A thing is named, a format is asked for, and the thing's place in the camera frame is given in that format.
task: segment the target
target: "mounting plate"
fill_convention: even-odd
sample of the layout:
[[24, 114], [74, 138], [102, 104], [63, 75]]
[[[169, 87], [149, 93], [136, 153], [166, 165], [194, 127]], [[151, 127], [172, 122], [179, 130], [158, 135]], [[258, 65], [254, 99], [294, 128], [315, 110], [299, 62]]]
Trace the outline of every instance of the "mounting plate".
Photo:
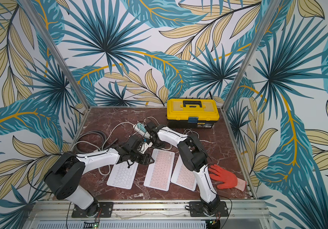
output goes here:
[[[113, 202], [99, 202], [99, 207], [102, 208], [98, 218], [110, 218], [112, 215]], [[72, 218], [88, 218], [80, 208], [75, 208], [71, 214]]]
[[[189, 213], [191, 217], [208, 217], [203, 213], [203, 203], [201, 201], [189, 202], [189, 208], [191, 209]], [[220, 213], [221, 217], [227, 217], [229, 215], [226, 203], [221, 201], [217, 206], [217, 212]]]

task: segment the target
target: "marble tabletop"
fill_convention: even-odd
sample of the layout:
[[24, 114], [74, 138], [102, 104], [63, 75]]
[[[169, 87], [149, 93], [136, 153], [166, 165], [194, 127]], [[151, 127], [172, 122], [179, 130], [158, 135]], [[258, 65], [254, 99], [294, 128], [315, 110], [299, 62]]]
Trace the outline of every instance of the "marble tabletop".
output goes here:
[[[153, 116], [160, 124], [166, 125], [166, 108], [111, 108], [111, 107], [94, 107], [88, 113], [88, 117], [83, 126], [83, 133], [88, 131], [100, 130], [107, 136], [111, 130], [120, 122], [137, 123], [143, 121], [145, 117]], [[184, 129], [173, 129], [177, 132], [183, 133]], [[125, 142], [129, 135], [133, 132], [130, 124], [122, 124], [116, 128], [107, 144], [111, 143], [114, 139], [118, 139], [118, 143]], [[236, 157], [234, 147], [230, 140], [229, 132], [226, 128], [225, 121], [220, 114], [220, 120], [211, 129], [194, 129], [199, 133], [200, 140], [207, 150], [208, 155], [212, 158], [208, 159], [209, 163], [218, 164], [226, 170], [234, 173], [238, 178], [244, 179], [241, 172], [239, 161]], [[102, 145], [102, 141], [97, 135], [86, 135], [81, 140], [91, 142], [96, 145]], [[93, 146], [86, 143], [79, 143], [78, 147], [81, 151], [92, 152], [95, 150]], [[173, 147], [172, 152], [175, 152], [174, 166], [177, 162], [179, 152], [177, 148]], [[107, 186], [108, 176], [102, 176], [98, 170], [93, 170], [85, 173], [81, 180], [80, 185], [88, 190], [98, 200], [149, 200], [149, 199], [199, 199], [198, 186], [193, 192], [173, 183], [170, 183], [169, 191], [161, 191], [158, 189], [148, 188], [143, 185], [148, 166], [138, 165], [136, 177], [132, 188], [121, 189], [116, 187]], [[101, 168], [102, 173], [107, 173], [108, 166]], [[221, 182], [212, 181], [214, 187]], [[219, 195], [225, 196], [230, 199], [249, 199], [250, 195], [247, 190], [244, 192], [231, 188], [231, 189], [216, 189]]]

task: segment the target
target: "toolbox handle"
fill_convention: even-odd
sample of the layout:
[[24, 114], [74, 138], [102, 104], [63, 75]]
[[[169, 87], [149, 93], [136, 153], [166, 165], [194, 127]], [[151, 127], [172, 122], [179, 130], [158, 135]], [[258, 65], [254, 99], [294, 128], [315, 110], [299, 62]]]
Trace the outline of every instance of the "toolbox handle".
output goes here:
[[202, 107], [202, 103], [201, 101], [191, 101], [191, 100], [183, 100], [183, 107], [185, 107], [186, 105], [199, 105], [199, 107]]

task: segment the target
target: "blue palm leaf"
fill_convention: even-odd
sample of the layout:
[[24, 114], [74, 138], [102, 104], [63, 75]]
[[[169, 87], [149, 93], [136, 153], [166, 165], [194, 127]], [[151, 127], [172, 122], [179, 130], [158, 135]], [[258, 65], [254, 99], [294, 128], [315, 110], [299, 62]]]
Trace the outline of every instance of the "blue palm leaf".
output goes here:
[[224, 48], [222, 48], [222, 58], [220, 59], [217, 54], [217, 50], [215, 49], [216, 60], [214, 60], [207, 45], [205, 46], [205, 49], [206, 54], [199, 49], [205, 58], [205, 62], [201, 61], [198, 57], [191, 53], [199, 64], [189, 62], [190, 64], [188, 65], [189, 68], [193, 70], [192, 76], [188, 82], [191, 84], [191, 87], [194, 87], [189, 95], [198, 91], [198, 98], [200, 97], [200, 94], [205, 91], [204, 97], [206, 97], [211, 91], [213, 95], [217, 94], [217, 96], [220, 96], [223, 83], [227, 83], [226, 80], [234, 80], [240, 64], [243, 61], [240, 60], [240, 55], [237, 55], [237, 57], [233, 59], [234, 54], [231, 54], [226, 59]]
[[143, 102], [137, 100], [128, 100], [124, 98], [126, 93], [126, 87], [120, 92], [117, 82], [114, 82], [115, 90], [113, 91], [111, 82], [108, 84], [108, 89], [104, 88], [101, 84], [100, 87], [103, 89], [97, 88], [97, 99], [95, 100], [100, 106], [142, 106]]
[[248, 113], [249, 109], [247, 109], [247, 106], [243, 107], [243, 102], [241, 102], [241, 104], [237, 103], [233, 109], [230, 109], [228, 112], [226, 112], [226, 115], [230, 122], [231, 130], [233, 131], [236, 142], [241, 148], [242, 152], [245, 149], [245, 143], [243, 139], [243, 134], [241, 133], [241, 127], [245, 126], [248, 122], [250, 122], [250, 120], [244, 121]]
[[261, 102], [258, 109], [261, 107], [263, 101], [267, 99], [266, 105], [261, 112], [269, 107], [269, 118], [272, 113], [272, 106], [275, 108], [276, 117], [278, 116], [278, 105], [281, 107], [282, 113], [284, 113], [284, 99], [289, 103], [293, 110], [293, 105], [288, 93], [310, 98], [294, 89], [294, 86], [301, 86], [311, 89], [319, 89], [311, 85], [303, 84], [295, 80], [302, 79], [317, 79], [325, 78], [323, 74], [313, 73], [317, 69], [321, 69], [323, 66], [317, 67], [303, 67], [304, 64], [315, 60], [323, 53], [318, 53], [310, 57], [306, 57], [312, 52], [318, 45], [320, 45], [328, 36], [328, 33], [324, 34], [320, 38], [319, 35], [324, 30], [324, 27], [317, 30], [320, 23], [317, 23], [313, 28], [310, 27], [314, 19], [311, 19], [306, 25], [303, 26], [303, 20], [294, 29], [294, 18], [290, 26], [289, 32], [286, 33], [286, 23], [282, 30], [280, 40], [277, 40], [277, 35], [273, 34], [273, 47], [266, 43], [267, 53], [260, 50], [263, 57], [263, 62], [257, 59], [258, 66], [254, 69], [264, 78], [266, 83], [259, 91], [256, 98], [262, 95]]
[[129, 21], [126, 26], [123, 26], [128, 11], [119, 18], [119, 1], [116, 1], [114, 9], [112, 0], [107, 2], [108, 20], [106, 20], [105, 13], [106, 1], [101, 1], [101, 6], [98, 7], [96, 1], [93, 0], [93, 11], [91, 11], [84, 0], [83, 3], [86, 13], [84, 13], [76, 3], [73, 1], [70, 2], [76, 8], [79, 15], [67, 8], [65, 9], [76, 20], [79, 26], [67, 20], [62, 20], [62, 22], [82, 34], [84, 37], [76, 32], [65, 30], [65, 34], [73, 36], [74, 38], [79, 39], [79, 41], [64, 40], [64, 42], [85, 46], [85, 48], [70, 49], [81, 52], [75, 56], [87, 56], [101, 53], [102, 55], [105, 55], [105, 58], [107, 59], [109, 71], [112, 72], [112, 66], [115, 65], [122, 75], [123, 70], [119, 63], [122, 63], [127, 71], [129, 71], [127, 65], [131, 65], [138, 69], [131, 63], [131, 61], [141, 63], [137, 60], [137, 57], [141, 58], [141, 56], [137, 55], [135, 52], [145, 50], [142, 48], [136, 48], [134, 45], [145, 39], [134, 40], [134, 38], [146, 31], [144, 30], [135, 33], [144, 22], [134, 24], [136, 21], [135, 18]]
[[26, 201], [13, 185], [11, 185], [11, 188], [13, 190], [17, 202], [11, 202], [0, 199], [0, 207], [20, 208], [8, 213], [0, 213], [0, 219], [2, 219], [0, 220], [0, 226], [2, 225], [0, 229], [20, 229], [28, 218], [29, 213], [32, 211], [36, 201], [46, 195], [45, 192], [41, 192], [39, 190], [47, 190], [45, 184], [41, 182], [37, 187], [37, 189], [39, 190], [36, 190], [29, 199], [29, 201]]
[[41, 82], [43, 85], [24, 86], [41, 89], [40, 91], [32, 94], [30, 97], [35, 98], [36, 100], [44, 99], [51, 106], [51, 109], [55, 114], [59, 114], [61, 111], [62, 120], [65, 122], [65, 116], [70, 119], [69, 113], [72, 112], [70, 106], [77, 103], [70, 89], [68, 88], [69, 81], [66, 79], [60, 67], [56, 64], [54, 58], [51, 60], [47, 59], [48, 67], [44, 66], [44, 64], [41, 62], [39, 63], [41, 66], [43, 66], [44, 69], [41, 69], [37, 66], [35, 66], [35, 68], [39, 70], [41, 74], [31, 69], [27, 69], [32, 75], [34, 75], [34, 77], [30, 78]]

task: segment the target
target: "tropical leaf wallpaper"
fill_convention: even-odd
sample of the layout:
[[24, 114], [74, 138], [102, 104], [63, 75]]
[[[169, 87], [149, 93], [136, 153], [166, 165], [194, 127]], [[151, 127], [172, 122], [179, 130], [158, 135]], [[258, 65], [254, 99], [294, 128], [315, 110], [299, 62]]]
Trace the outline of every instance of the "tropical leaf wallpaper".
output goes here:
[[328, 228], [328, 1], [283, 0], [268, 28], [226, 115], [275, 228]]
[[[31, 2], [91, 106], [220, 106], [271, 0]], [[0, 228], [44, 196], [29, 183], [46, 188], [84, 111], [19, 2], [0, 0]], [[327, 3], [281, 0], [228, 118], [277, 226], [328, 228]]]

